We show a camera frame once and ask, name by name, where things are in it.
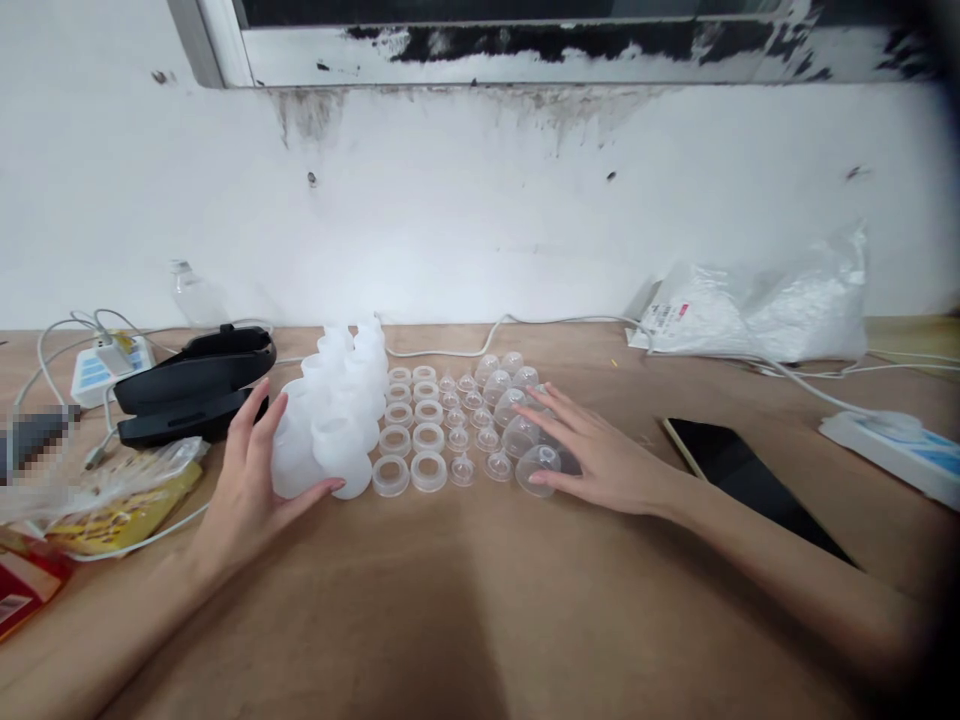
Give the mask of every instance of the white plastic bottle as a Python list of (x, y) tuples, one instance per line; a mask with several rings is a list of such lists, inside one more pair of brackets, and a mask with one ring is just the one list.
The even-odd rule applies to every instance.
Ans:
[(216, 290), (193, 272), (190, 263), (171, 260), (170, 272), (173, 273), (173, 300), (190, 327), (212, 329), (230, 322)]

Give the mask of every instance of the hand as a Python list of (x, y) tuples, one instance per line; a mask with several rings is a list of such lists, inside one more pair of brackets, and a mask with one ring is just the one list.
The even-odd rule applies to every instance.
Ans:
[(689, 475), (654, 457), (551, 383), (546, 388), (549, 394), (533, 388), (528, 388), (528, 392), (552, 410), (556, 418), (520, 405), (513, 407), (563, 443), (579, 461), (583, 475), (538, 470), (530, 482), (549, 485), (593, 505), (633, 514), (660, 514), (659, 510), (689, 485)]
[(292, 500), (280, 500), (274, 494), (273, 435), (287, 407), (287, 394), (280, 393), (254, 425), (269, 391), (264, 379), (230, 423), (217, 489), (187, 551), (204, 579), (228, 578), (311, 506), (344, 485), (340, 478), (330, 478)]

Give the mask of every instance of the forearm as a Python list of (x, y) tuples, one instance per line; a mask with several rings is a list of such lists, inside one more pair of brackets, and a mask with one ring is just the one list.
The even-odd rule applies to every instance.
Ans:
[(77, 633), (0, 693), (6, 718), (96, 717), (219, 586), (186, 554), (166, 558), (129, 593), (92, 606)]
[(863, 675), (890, 683), (911, 669), (926, 623), (909, 598), (702, 481), (678, 484), (657, 514), (699, 535)]

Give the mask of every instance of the black phone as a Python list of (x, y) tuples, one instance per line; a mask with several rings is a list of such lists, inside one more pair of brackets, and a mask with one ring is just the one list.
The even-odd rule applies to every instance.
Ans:
[(678, 418), (668, 418), (663, 425), (687, 465), (701, 480), (856, 567), (843, 548), (733, 430)]

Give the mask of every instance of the power strip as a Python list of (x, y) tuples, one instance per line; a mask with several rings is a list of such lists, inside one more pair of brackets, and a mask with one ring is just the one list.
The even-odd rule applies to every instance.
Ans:
[(870, 418), (845, 411), (827, 418), (820, 432), (896, 475), (929, 498), (960, 511), (960, 445), (929, 430), (894, 437)]

